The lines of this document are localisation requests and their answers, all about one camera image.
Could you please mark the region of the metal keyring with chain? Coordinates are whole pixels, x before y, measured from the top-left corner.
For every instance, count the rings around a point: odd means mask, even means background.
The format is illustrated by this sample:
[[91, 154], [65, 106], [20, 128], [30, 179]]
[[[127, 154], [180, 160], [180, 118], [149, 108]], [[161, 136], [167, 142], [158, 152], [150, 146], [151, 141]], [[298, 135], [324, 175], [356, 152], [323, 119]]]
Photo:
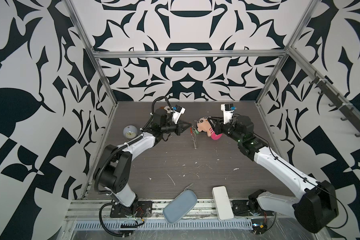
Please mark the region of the metal keyring with chain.
[[198, 148], [197, 135], [195, 135], [194, 132], [193, 132], [193, 135], [191, 135], [191, 136], [192, 136], [194, 149], [197, 149]]

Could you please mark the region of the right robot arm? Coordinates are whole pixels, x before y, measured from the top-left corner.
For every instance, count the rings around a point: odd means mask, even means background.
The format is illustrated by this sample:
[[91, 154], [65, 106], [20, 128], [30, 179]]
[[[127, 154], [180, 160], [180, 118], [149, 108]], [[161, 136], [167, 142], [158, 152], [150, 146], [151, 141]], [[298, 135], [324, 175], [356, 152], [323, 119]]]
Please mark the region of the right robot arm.
[[260, 189], [249, 195], [250, 213], [271, 211], [289, 216], [314, 234], [339, 215], [338, 199], [331, 183], [317, 181], [276, 154], [264, 138], [255, 134], [249, 117], [234, 118], [228, 122], [223, 118], [208, 118], [208, 122], [217, 134], [236, 141], [244, 156], [268, 170], [293, 193], [288, 197]]

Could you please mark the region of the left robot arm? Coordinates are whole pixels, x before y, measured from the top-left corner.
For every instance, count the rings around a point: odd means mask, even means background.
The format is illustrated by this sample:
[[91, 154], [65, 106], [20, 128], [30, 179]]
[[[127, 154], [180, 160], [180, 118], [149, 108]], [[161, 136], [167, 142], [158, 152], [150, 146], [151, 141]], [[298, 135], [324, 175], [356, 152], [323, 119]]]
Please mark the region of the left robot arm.
[[98, 195], [110, 196], [123, 207], [135, 205], [138, 199], [128, 184], [132, 161], [140, 154], [155, 147], [164, 135], [181, 135], [192, 124], [180, 120], [186, 109], [172, 106], [167, 97], [152, 102], [150, 118], [141, 133], [118, 146], [108, 145], [103, 150], [93, 174], [93, 189]]

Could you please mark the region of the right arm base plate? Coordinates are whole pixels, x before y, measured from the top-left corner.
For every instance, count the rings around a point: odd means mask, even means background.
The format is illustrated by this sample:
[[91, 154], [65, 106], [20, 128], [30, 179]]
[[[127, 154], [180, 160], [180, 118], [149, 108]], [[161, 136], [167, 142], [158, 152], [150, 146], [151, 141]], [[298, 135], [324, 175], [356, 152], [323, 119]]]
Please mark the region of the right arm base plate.
[[232, 211], [235, 217], [273, 217], [275, 215], [272, 211], [250, 211], [248, 201], [249, 200], [247, 199], [230, 200]]

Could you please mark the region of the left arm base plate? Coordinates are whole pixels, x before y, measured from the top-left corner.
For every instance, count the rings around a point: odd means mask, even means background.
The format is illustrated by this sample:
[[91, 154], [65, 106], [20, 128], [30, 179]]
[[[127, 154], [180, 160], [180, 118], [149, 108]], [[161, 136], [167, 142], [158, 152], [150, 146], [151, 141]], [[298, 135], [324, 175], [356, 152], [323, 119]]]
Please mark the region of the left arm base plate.
[[134, 201], [130, 207], [125, 207], [122, 204], [114, 204], [111, 208], [111, 218], [144, 218], [152, 214], [152, 201]]

